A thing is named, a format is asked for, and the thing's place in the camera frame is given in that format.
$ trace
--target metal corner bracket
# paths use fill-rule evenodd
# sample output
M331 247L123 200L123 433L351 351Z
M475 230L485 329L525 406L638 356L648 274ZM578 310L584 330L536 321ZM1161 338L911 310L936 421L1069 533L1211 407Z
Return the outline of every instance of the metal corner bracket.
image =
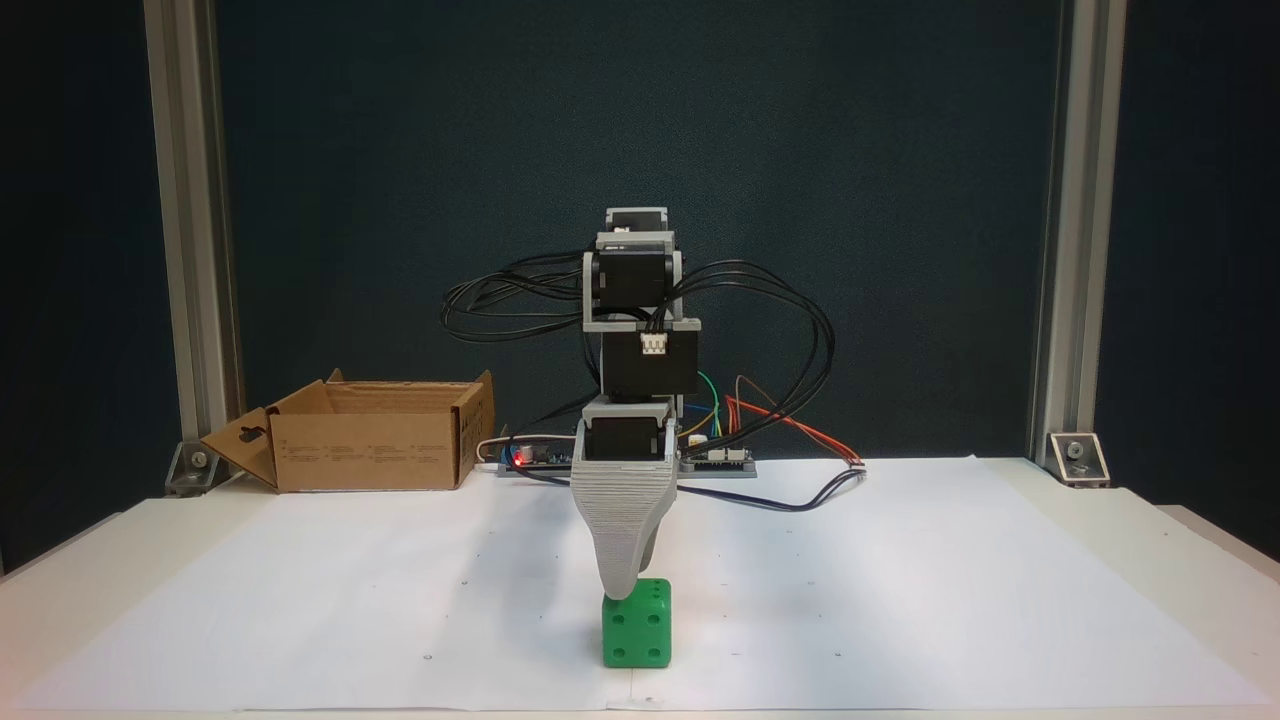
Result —
M1102 455L1102 443L1093 433L1051 433L1048 471L1073 488L1108 488L1111 470Z

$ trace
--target orange wire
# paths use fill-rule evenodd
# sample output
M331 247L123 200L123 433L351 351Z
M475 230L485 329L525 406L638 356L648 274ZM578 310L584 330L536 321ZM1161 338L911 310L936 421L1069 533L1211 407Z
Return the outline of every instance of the orange wire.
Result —
M737 400L736 397L724 396L724 398L731 404L731 406L746 407L748 410L750 410L753 413L756 413L759 415L767 415L767 416L768 415L774 415L772 411L765 410L764 407L758 407L755 405L751 405L750 402L745 402L742 400ZM804 424L804 423L801 423L799 420L792 420L791 418L782 418L782 421L787 423L788 425L794 425L794 427L799 428L801 432L804 432L805 434L808 434L809 437L812 437L814 439L820 439L820 441L826 442L833 450L842 451L845 454L844 457L847 459L847 460L854 460L856 462L861 462L863 461L861 456L859 456L856 452L854 452L854 448L849 447L847 445L840 442L838 439L836 439L836 438L833 438L833 437L831 437L831 436L828 436L828 434L826 434L823 432L815 430L814 428L812 428L812 427L809 427L809 425L806 425L806 424Z
M741 418L742 418L742 410L741 410L741 406L739 406L736 404L742 397L742 383L744 382L746 382L746 384L749 384L753 388L755 388L755 392L760 393L760 396L764 397L764 400L768 400L772 405L777 405L778 404L778 401L776 401L772 397L769 397L769 393L764 392L763 387L755 384L755 382L751 380L751 378L749 378L749 377L746 377L746 375L744 375L744 374L740 373L737 375L737 378L733 379L733 405L731 405L731 409L733 410L732 415L737 419L737 423L735 424L735 427L741 425L741 423L742 423L742 420L741 420ZM763 415L771 415L771 414L773 414L772 411L768 411L768 413L762 411L762 409L759 409L759 407L754 407L754 410L756 413L763 414ZM804 423L800 423L800 421L790 421L790 420L788 420L788 424L792 424L792 425L800 428L801 432L804 432L806 436L809 436L819 446L822 446L822 447L831 447L831 446L823 445L823 441L818 438L818 434L822 434L822 433L819 433L813 427L805 425ZM859 462L861 461L861 457L858 457L858 454L854 452L854 450L851 447L849 447L847 445L845 445L845 443L842 443L842 442L840 442L840 441L837 441L837 439L835 439L832 437L824 436L824 434L822 437L826 437L828 441L835 442L835 443L840 445L841 448L846 450L849 452L849 455L845 455L846 459L849 459L850 456L852 456L852 457L858 459Z

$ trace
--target green wire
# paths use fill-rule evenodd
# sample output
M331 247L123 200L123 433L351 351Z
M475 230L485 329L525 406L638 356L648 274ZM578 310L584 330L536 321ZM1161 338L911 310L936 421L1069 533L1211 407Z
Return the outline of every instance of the green wire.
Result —
M707 383L707 387L712 389L712 415L716 418L716 437L721 437L724 434L724 432L721 430L719 427L719 391L716 389L716 383L713 383L712 379L707 377L707 373L698 370L698 374L701 375L703 380Z

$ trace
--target yellow wire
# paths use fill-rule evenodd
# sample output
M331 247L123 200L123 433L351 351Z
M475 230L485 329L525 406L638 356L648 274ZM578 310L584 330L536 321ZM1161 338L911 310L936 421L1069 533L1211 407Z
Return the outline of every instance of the yellow wire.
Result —
M707 423L710 421L712 415L713 415L713 413L708 413L707 416L703 418L701 420L699 420L696 425L694 425L692 428L689 428L687 430L677 434L676 437L685 437L685 436L694 434L695 432L698 432L698 428L700 428L700 427L703 427L703 425L705 425Z

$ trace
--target white paper sheet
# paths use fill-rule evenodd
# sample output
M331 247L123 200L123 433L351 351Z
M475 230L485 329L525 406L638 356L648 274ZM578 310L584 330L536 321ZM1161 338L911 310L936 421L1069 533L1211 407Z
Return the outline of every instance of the white paper sheet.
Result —
M837 465L762 462L806 498ZM873 462L823 509L682 495L649 575L666 670L600 665L563 488L292 495L65 665L29 708L1024 708L1267 698L975 460Z

